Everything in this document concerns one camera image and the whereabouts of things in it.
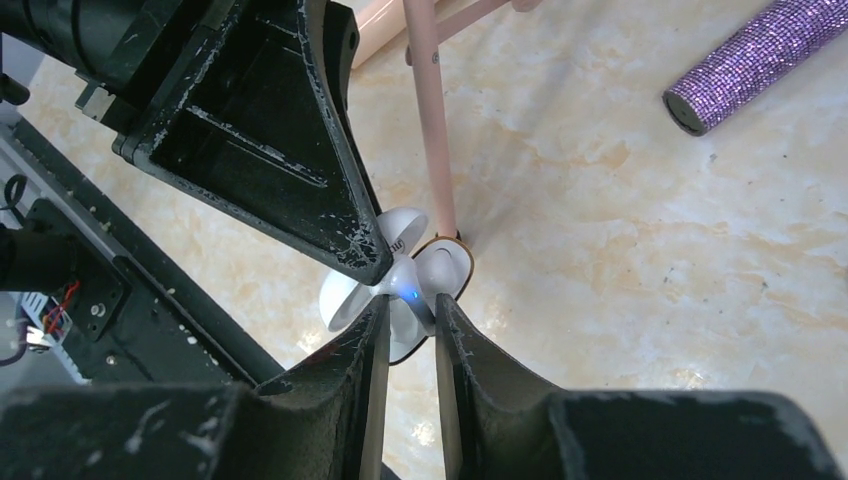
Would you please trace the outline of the white earbud charging case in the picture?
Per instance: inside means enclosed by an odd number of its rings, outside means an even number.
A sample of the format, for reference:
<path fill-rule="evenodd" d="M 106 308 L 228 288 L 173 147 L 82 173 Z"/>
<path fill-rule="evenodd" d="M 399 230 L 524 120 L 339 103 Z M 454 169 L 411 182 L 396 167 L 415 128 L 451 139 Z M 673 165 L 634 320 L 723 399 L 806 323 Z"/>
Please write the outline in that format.
<path fill-rule="evenodd" d="M 416 208 L 398 207 L 378 216 L 378 225 L 393 254 L 393 265 L 383 279 L 368 286 L 332 271 L 319 296 L 321 318 L 330 332 L 352 323 L 372 298 L 389 297 L 389 363 L 404 362 L 435 335 L 435 306 L 440 294 L 458 299 L 470 282 L 475 260 L 459 239 L 435 236 L 419 250 L 427 215 Z"/>

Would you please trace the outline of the white earbud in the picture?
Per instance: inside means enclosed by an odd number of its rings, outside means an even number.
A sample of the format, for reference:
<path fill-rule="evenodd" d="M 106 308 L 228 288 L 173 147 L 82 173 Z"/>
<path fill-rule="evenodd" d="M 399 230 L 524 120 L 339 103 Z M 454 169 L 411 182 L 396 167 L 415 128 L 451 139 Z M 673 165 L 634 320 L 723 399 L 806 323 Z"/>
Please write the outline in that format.
<path fill-rule="evenodd" d="M 417 266 L 407 255 L 396 255 L 387 274 L 390 292 L 402 299 L 428 336 L 435 334 L 435 316 L 425 300 Z"/>

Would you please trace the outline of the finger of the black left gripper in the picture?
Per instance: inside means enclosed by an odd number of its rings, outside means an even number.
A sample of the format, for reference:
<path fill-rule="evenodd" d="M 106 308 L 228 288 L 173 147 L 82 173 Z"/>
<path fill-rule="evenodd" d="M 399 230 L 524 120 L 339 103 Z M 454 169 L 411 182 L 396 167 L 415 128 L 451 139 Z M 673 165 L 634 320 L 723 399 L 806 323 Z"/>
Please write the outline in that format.
<path fill-rule="evenodd" d="M 337 1 L 328 1 L 323 27 L 323 49 L 329 90 L 355 157 L 369 205 L 374 214 L 379 216 L 382 208 L 356 145 L 348 116 L 349 82 L 359 44 L 359 31 L 353 9 Z"/>

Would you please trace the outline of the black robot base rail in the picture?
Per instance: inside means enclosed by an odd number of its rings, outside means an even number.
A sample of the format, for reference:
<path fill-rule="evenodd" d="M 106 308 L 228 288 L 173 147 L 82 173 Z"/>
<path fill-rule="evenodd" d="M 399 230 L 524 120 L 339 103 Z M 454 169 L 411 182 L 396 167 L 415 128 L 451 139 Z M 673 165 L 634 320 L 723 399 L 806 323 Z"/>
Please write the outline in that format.
<path fill-rule="evenodd" d="M 282 372 L 26 121 L 1 129 L 1 220 L 28 237 L 9 280 L 54 285 L 31 317 L 76 380 L 255 387 Z"/>

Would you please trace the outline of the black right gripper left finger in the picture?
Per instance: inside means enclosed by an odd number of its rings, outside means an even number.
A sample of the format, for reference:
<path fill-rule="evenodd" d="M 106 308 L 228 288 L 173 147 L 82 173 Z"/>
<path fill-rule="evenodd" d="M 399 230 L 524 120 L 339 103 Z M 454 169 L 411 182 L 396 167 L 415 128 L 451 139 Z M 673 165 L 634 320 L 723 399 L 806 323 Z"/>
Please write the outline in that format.
<path fill-rule="evenodd" d="M 1 404 L 5 479 L 377 479 L 389 300 L 258 388 L 26 388 Z"/>

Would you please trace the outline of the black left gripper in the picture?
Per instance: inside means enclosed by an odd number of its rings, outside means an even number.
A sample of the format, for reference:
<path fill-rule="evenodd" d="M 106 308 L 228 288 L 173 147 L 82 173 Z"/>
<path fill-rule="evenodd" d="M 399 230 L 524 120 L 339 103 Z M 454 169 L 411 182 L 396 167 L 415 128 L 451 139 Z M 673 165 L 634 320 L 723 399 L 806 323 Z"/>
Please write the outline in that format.
<path fill-rule="evenodd" d="M 392 256 L 326 73 L 328 1 L 4 1 L 128 163 L 354 280 Z"/>

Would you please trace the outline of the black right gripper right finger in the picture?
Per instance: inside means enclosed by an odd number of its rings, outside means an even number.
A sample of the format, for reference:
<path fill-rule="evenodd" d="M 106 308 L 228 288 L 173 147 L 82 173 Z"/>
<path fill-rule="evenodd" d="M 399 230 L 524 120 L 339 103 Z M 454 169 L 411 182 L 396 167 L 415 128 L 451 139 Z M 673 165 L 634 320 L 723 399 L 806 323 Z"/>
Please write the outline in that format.
<path fill-rule="evenodd" d="M 450 479 L 840 479 L 806 413 L 762 391 L 567 390 L 435 303 Z"/>

